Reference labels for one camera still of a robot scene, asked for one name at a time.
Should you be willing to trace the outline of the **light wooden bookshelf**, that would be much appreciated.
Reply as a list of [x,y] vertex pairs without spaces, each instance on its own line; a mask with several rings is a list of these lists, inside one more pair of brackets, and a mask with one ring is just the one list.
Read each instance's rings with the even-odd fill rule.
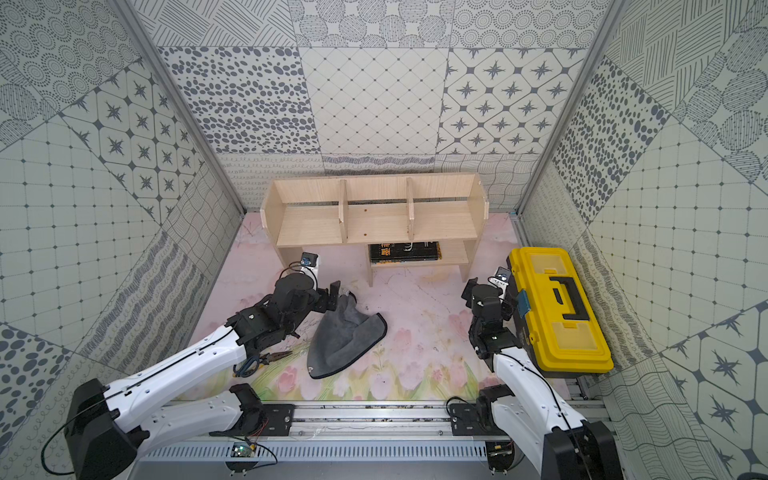
[[260,216],[283,266],[306,247],[436,242],[467,277],[489,218],[475,173],[296,177],[270,183]]

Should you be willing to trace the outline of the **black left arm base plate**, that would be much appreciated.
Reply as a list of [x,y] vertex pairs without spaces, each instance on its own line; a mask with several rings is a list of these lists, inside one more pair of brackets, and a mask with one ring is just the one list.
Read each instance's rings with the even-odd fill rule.
[[236,418],[227,430],[210,432],[212,437],[252,437],[288,436],[293,422],[296,406],[294,404],[268,403],[249,407]]

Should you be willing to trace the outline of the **green grey cleaning cloth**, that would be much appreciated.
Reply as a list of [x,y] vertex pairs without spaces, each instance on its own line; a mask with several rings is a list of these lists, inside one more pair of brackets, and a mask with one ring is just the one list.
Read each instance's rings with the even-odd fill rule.
[[369,315],[360,311],[352,292],[340,295],[336,310],[324,314],[310,343],[309,376],[320,380],[347,369],[384,339],[387,332],[387,322],[380,313]]

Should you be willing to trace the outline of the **aluminium mounting rail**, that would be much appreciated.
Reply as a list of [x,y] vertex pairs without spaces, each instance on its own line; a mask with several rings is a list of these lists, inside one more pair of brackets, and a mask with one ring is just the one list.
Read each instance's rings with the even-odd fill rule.
[[[288,436],[245,437],[253,440],[433,440],[452,435],[451,420],[443,401],[314,402],[297,401]],[[146,449],[185,441],[215,430],[227,430],[243,412],[231,394],[211,399],[163,406],[138,423],[152,434]],[[473,437],[502,441],[500,437]]]

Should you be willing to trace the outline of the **blue handled scissors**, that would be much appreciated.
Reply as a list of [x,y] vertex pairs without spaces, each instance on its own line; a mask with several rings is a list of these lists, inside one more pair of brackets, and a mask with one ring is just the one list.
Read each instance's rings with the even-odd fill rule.
[[292,354],[291,350],[272,352],[262,355],[258,358],[249,358],[239,365],[233,367],[233,376],[235,378],[248,378],[254,375],[262,366],[269,366],[278,360],[289,357]]

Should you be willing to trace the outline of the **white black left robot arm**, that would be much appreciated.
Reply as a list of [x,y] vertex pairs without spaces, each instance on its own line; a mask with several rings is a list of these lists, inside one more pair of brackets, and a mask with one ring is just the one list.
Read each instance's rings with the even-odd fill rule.
[[[269,421],[262,400],[244,381],[262,352],[295,335],[312,312],[332,311],[340,282],[317,285],[312,272],[280,278],[272,294],[231,316],[203,340],[131,376],[91,379],[73,393],[59,428],[77,479],[113,479],[151,451],[209,434],[248,437]],[[222,394],[172,405],[179,394],[226,368],[239,382]]]

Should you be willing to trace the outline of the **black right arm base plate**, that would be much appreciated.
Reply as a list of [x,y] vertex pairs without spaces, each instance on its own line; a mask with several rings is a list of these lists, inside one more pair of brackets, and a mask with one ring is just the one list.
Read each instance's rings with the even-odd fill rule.
[[520,410],[520,402],[513,396],[506,396],[497,399],[493,406],[509,407],[517,410],[517,415],[513,419],[502,420],[501,427],[493,422],[491,414],[483,417],[475,403],[466,403],[461,401],[451,401],[445,404],[446,410],[451,420],[452,435],[456,437],[510,437],[517,439],[519,436],[532,435],[533,430],[527,424],[530,420],[524,411]]

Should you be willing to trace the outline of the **black yellow box under shelf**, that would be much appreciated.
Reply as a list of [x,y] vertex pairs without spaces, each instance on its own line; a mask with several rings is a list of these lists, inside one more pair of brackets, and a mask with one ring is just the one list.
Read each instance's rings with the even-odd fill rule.
[[442,258],[438,242],[370,244],[369,255],[375,264],[438,261]]

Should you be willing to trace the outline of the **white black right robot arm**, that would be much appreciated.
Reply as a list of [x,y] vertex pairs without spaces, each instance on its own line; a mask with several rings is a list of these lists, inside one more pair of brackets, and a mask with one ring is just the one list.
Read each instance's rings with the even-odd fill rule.
[[472,312],[469,341],[500,380],[479,394],[480,425],[506,434],[542,479],[622,479],[609,428],[571,407],[504,324],[517,307],[506,292],[509,279],[504,269],[486,283],[471,278],[461,294]]

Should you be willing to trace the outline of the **yellow black toolbox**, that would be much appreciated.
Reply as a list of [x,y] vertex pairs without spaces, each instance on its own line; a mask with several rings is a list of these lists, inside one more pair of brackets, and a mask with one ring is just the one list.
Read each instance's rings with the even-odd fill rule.
[[510,252],[517,337],[545,377],[604,374],[613,357],[568,253],[522,247]]

